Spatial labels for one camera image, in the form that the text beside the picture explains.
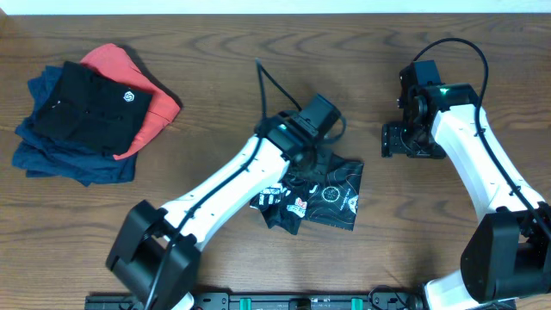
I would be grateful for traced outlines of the folded red shirt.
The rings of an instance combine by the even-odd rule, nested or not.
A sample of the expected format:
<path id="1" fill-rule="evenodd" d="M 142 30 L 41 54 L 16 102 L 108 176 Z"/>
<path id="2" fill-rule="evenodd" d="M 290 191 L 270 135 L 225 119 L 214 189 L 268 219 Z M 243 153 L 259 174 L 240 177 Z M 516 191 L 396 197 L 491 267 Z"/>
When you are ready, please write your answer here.
<path id="1" fill-rule="evenodd" d="M 181 110 L 177 99 L 163 89 L 160 82 L 148 77 L 126 50 L 116 44 L 108 43 L 95 48 L 80 60 L 80 64 L 115 82 L 152 95 L 140 130 L 126 152 L 114 155 L 115 160 L 129 158 L 144 148 L 176 119 Z"/>

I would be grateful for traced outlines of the black orange-patterned jersey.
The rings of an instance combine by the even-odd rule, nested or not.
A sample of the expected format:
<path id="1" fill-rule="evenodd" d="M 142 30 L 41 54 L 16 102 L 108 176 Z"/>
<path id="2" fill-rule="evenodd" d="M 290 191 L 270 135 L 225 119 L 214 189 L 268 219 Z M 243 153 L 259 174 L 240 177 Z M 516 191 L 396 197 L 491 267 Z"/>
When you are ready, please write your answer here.
<path id="1" fill-rule="evenodd" d="M 320 181 L 286 173 L 282 180 L 250 200 L 267 227 L 278 226 L 292 235 L 303 220 L 351 231 L 354 229 L 364 163 L 333 154 Z"/>

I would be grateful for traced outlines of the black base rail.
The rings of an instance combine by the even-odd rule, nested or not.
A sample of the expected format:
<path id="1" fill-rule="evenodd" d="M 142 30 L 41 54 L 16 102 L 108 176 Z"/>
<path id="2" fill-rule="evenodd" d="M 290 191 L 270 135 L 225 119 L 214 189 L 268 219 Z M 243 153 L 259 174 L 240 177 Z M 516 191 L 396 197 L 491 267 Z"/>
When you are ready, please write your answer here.
<path id="1" fill-rule="evenodd" d="M 205 293 L 195 297 L 192 310 L 403 310 L 422 309 L 414 294 L 284 295 Z"/>

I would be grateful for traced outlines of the folded navy blue shirt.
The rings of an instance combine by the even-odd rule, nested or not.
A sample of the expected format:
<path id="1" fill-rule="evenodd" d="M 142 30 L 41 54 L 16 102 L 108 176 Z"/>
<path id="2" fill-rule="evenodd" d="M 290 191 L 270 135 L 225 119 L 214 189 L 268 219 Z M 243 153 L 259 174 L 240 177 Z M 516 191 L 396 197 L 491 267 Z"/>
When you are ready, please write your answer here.
<path id="1" fill-rule="evenodd" d="M 61 74 L 61 68 L 48 65 L 39 77 L 28 80 L 34 109 L 15 129 L 22 142 L 13 155 L 12 164 L 24 169 L 27 177 L 69 177 L 84 186 L 132 182 L 137 155 L 116 160 L 81 144 L 49 139 L 33 132 L 38 110 L 52 94 Z"/>

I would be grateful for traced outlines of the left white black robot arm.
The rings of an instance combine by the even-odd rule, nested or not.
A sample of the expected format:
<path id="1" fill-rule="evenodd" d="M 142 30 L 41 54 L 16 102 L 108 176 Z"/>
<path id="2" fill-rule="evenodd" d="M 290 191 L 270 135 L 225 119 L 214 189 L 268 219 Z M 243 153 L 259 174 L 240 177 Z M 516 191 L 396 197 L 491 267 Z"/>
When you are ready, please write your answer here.
<path id="1" fill-rule="evenodd" d="M 201 253 L 254 195 L 291 168 L 312 173 L 336 118 L 283 111 L 259 122 L 227 164 L 203 183 L 155 208 L 141 201 L 127 214 L 107 268 L 146 309 L 190 309 Z"/>

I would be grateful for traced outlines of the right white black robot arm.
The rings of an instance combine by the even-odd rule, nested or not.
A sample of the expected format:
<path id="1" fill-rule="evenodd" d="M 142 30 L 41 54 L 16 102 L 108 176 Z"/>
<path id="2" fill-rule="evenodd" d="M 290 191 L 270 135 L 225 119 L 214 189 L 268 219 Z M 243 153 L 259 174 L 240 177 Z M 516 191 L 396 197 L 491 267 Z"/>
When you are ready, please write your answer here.
<path id="1" fill-rule="evenodd" d="M 469 84 L 403 84 L 403 121 L 383 127 L 382 154 L 449 158 L 478 220 L 460 268 L 424 285 L 428 309 L 483 309 L 550 291 L 550 206 L 520 175 Z"/>

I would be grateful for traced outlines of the folded black shirt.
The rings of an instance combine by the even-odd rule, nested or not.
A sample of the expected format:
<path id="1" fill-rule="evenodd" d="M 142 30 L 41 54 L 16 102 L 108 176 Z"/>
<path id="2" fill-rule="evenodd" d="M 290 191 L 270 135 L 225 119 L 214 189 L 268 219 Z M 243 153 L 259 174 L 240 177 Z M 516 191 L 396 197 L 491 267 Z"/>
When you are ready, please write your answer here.
<path id="1" fill-rule="evenodd" d="M 66 61 L 51 95 L 38 110 L 33 131 L 53 140 L 80 143 L 95 152 L 129 150 L 152 95 Z"/>

